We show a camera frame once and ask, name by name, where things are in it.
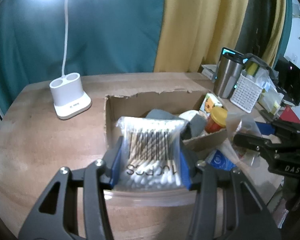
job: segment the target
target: white lamp base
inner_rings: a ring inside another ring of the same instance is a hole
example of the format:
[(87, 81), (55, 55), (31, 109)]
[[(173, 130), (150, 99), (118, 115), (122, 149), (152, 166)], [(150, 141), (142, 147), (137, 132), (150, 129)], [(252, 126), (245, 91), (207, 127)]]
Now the white lamp base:
[(84, 112), (85, 110), (88, 110), (91, 106), (91, 99), (86, 94), (86, 92), (83, 93), (84, 94), (82, 97), (64, 106), (56, 106), (55, 104), (53, 104), (57, 116), (62, 120), (67, 120), (71, 117), (74, 117), (77, 114)]
[(70, 73), (50, 83), (53, 105), (57, 116), (66, 120), (91, 106), (91, 98), (83, 91), (79, 73)]

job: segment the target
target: red object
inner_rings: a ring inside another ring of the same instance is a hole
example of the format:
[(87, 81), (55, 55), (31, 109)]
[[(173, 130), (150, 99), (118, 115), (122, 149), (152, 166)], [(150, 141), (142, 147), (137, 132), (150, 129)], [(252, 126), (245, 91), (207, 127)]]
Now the red object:
[(206, 130), (207, 133), (213, 133), (213, 132), (217, 132), (219, 130), (221, 130), (223, 127), (218, 125), (211, 117), (211, 115), (209, 115), (208, 117), (208, 121), (206, 124), (206, 127), (204, 128)]
[(290, 106), (286, 107), (286, 109), (280, 115), (279, 119), (283, 120), (283, 121), (288, 121), (288, 122), (300, 123), (300, 119), (293, 112), (293, 110), (291, 109)]

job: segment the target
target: cotton swab pack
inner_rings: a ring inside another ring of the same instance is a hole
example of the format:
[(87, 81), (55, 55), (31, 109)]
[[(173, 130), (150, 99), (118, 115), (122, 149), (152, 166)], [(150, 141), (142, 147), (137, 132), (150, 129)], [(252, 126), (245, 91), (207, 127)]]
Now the cotton swab pack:
[(186, 120), (121, 117), (121, 174), (118, 190), (160, 190), (181, 186), (174, 163)]

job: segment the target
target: teal curtain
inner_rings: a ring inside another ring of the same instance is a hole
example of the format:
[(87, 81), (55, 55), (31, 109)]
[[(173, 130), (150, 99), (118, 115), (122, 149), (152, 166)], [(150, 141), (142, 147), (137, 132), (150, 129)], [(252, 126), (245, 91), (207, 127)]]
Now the teal curtain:
[(282, 35), (278, 46), (278, 52), (275, 57), (274, 66), (277, 63), (279, 56), (280, 55), (283, 56), (284, 53), (286, 52), (289, 37), (290, 37), (290, 32), (291, 32), (291, 26), (292, 26), (292, 0), (286, 0), (286, 13), (284, 16)]
[[(69, 0), (66, 73), (152, 72), (164, 0)], [(0, 107), (30, 83), (61, 76), (64, 0), (0, 4)]]

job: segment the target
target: blue packaging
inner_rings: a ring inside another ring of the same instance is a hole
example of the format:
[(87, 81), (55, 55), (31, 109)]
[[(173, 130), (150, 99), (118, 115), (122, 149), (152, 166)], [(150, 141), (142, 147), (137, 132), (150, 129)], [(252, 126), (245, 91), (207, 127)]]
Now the blue packaging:
[(230, 171), (232, 168), (236, 167), (227, 157), (225, 157), (219, 150), (214, 150), (209, 154), (206, 162), (216, 169), (221, 169), (225, 171)]

